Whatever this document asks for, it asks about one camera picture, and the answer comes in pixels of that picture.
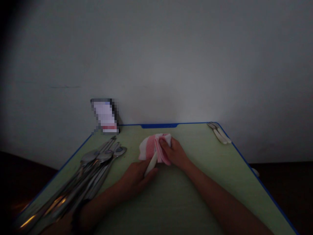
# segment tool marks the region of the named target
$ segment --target person's left hand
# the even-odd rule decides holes
[[[150,159],[132,163],[122,178],[114,185],[121,194],[122,200],[128,200],[140,193],[155,177],[158,169],[152,169],[144,178],[143,175],[150,163]]]

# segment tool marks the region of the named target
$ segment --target phone screen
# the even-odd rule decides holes
[[[91,106],[104,133],[118,133],[117,106],[113,99],[91,99]]]

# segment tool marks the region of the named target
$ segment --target utensil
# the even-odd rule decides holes
[[[217,131],[217,129],[216,129],[216,126],[214,126],[213,124],[211,124],[211,123],[209,123],[209,122],[207,123],[207,125],[212,128],[214,134],[216,135],[216,137],[218,138],[218,140],[219,140],[222,144],[227,144],[227,140],[225,140],[225,139],[220,135],[220,133],[219,133],[219,132]]]
[[[113,162],[115,161],[115,159],[118,158],[119,156],[122,156],[126,151],[127,151],[126,147],[119,147],[118,149],[116,149],[114,151],[113,158],[112,158],[111,162],[106,167],[106,169],[104,169],[104,174],[101,176],[101,178],[96,183],[94,188],[87,194],[87,196],[85,198],[88,198],[88,199],[94,198],[94,196],[97,194],[97,192],[100,190],[101,186],[103,185],[106,177],[108,176],[110,168],[111,168]]]
[[[71,192],[73,190],[73,188],[79,183],[81,182],[81,177],[84,173],[87,173],[87,170],[90,170],[90,163],[93,162],[99,154],[101,154],[101,152],[103,150],[107,150],[116,140],[116,136],[113,136],[109,141],[105,142],[103,145],[101,145],[99,148],[91,150],[87,153],[85,153],[82,156],[81,159],[81,165],[78,169],[77,172],[79,172],[79,174],[74,174],[72,176],[72,178],[74,179],[74,181],[72,181],[70,184],[68,184],[68,186],[62,191],[63,195],[59,195],[59,197],[57,197],[54,202],[51,204],[51,206],[46,210],[46,212],[44,213],[44,216],[46,216],[47,214],[50,213],[50,211],[52,209],[54,209],[55,207],[60,207],[61,204],[59,204],[60,202],[66,200],[65,196],[66,194],[68,194],[69,192]]]
[[[113,153],[116,149],[118,149],[119,147],[121,146],[121,144],[119,142],[117,142],[116,144],[112,145],[112,147],[105,151],[105,155],[104,156],[107,156],[107,158],[109,156],[112,156],[111,155],[111,152]],[[101,178],[101,176],[103,175],[104,173],[104,170],[107,169],[107,166],[109,163],[106,164],[106,162],[109,162],[109,161],[104,161],[101,162],[104,166],[100,166],[99,170],[98,170],[98,173],[96,173],[93,178],[90,180],[90,182],[88,183],[87,187],[84,189],[84,191],[80,194],[79,198],[76,200],[74,206],[71,208],[71,211],[75,211],[75,209],[77,208],[77,206],[80,204],[80,202],[84,199],[84,197],[86,196],[87,192],[92,189],[92,187],[94,185],[96,185],[96,183],[99,181],[99,179]]]
[[[112,140],[116,140],[116,136],[113,136],[111,138]],[[88,167],[88,165],[95,160],[97,157],[97,153],[101,151],[106,145],[109,144],[110,141],[105,142],[103,145],[101,145],[99,148],[94,149],[86,154],[84,154],[80,161],[80,166],[78,170],[74,173],[74,175],[37,211],[32,213],[29,217],[24,220],[23,223],[16,223],[15,227],[17,228],[17,231],[19,233],[28,233],[31,228],[38,222],[38,220],[44,215],[47,214],[46,211],[50,211],[51,205],[56,205],[60,199],[60,194],[64,192],[69,185],[72,185],[74,181],[77,180],[77,178],[80,178],[82,175],[82,172],[84,172],[85,168]]]
[[[83,189],[84,186],[90,181],[92,177],[94,177],[99,170],[99,166],[101,163],[109,160],[112,157],[111,152],[108,154],[105,154],[107,151],[104,153],[100,153],[97,158],[96,162],[93,164],[93,169],[91,172],[82,179],[82,181],[75,187],[75,189],[66,197],[62,199],[62,201],[55,207],[54,211],[52,212],[52,218],[59,218],[59,216],[63,215],[63,211],[67,208],[69,203],[72,202],[73,198],[77,196],[77,194]]]
[[[157,152],[155,152],[153,157],[151,158],[143,177],[146,177],[147,174],[156,166],[156,164],[157,164]]]
[[[225,132],[220,128],[220,126],[217,123],[214,123],[214,122],[210,122],[210,123],[213,124],[214,126],[216,126],[217,131],[221,134],[221,136],[227,141],[227,143],[231,144],[230,138],[227,137]]]

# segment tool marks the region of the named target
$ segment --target light green tabletop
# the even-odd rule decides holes
[[[274,234],[296,234],[234,145],[221,144],[205,123],[152,129],[123,126],[117,141],[128,150],[114,162],[99,193],[119,180],[132,162],[138,161],[139,144],[156,133],[170,133],[176,138],[199,169],[241,201]],[[92,135],[18,220],[42,206],[78,169],[81,157],[110,137],[100,133]],[[155,180],[138,197],[107,214],[96,234],[223,234],[186,175],[173,165],[157,164],[157,167]],[[45,223],[40,221],[32,233],[38,233]]]

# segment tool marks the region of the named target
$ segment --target blue table edge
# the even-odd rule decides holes
[[[183,123],[164,123],[164,124],[126,124],[126,125],[120,125],[120,126],[141,126],[143,129],[149,129],[149,128],[175,128],[177,127],[179,124],[200,124],[200,123],[207,123],[207,122],[183,122]],[[226,131],[222,128],[222,126],[217,123],[221,129],[224,131],[224,133],[226,134],[227,137],[228,134],[226,133]],[[42,188],[42,190],[34,197],[34,199],[16,216],[15,220],[38,198],[38,196],[46,189],[46,187],[55,179],[55,177],[60,173],[60,171],[66,166],[66,164],[72,159],[72,157],[75,156],[75,154],[82,148],[82,146],[89,140],[89,138],[92,136],[92,134],[83,142],[83,144],[75,151],[75,153],[65,162],[65,164],[60,168],[60,170],[53,176],[53,178]],[[237,152],[239,153],[239,155],[241,156],[241,158],[243,159],[243,161],[247,164],[247,166],[249,167],[249,169],[251,170],[251,172],[253,173],[253,175],[258,179],[259,183],[262,185],[262,187],[264,188],[264,190],[267,192],[267,194],[269,195],[269,197],[271,198],[271,200],[274,202],[274,204],[276,205],[276,207],[278,208],[278,210],[280,211],[280,213],[284,216],[284,218],[286,219],[286,221],[289,223],[290,227],[293,229],[293,231],[297,234],[300,235],[298,233],[298,231],[296,230],[296,228],[293,226],[293,224],[290,222],[290,220],[288,219],[288,217],[285,215],[285,213],[283,212],[283,210],[280,208],[280,206],[277,204],[277,202],[275,201],[275,199],[273,198],[273,196],[270,194],[270,192],[267,190],[267,188],[264,186],[264,184],[262,183],[262,181],[259,179],[259,177],[255,174],[255,172],[252,170],[252,168],[250,167],[250,165],[248,164],[248,162],[246,161],[246,159],[243,157],[243,155],[241,154],[241,152],[239,151],[239,149],[236,147],[236,145],[234,144],[234,142],[232,141],[232,145],[235,147],[235,149],[237,150]]]

